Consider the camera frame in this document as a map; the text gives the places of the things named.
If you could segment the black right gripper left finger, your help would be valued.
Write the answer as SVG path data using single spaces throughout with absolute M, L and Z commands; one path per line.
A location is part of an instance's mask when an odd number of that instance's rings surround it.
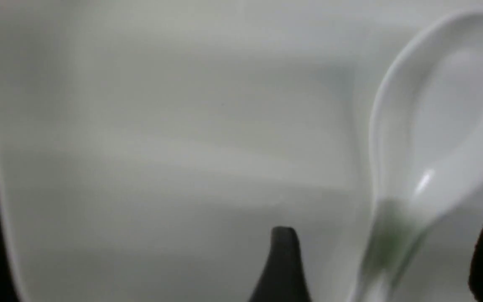
M 250 302 L 310 302 L 301 246 L 293 227 L 271 230 L 270 250 Z

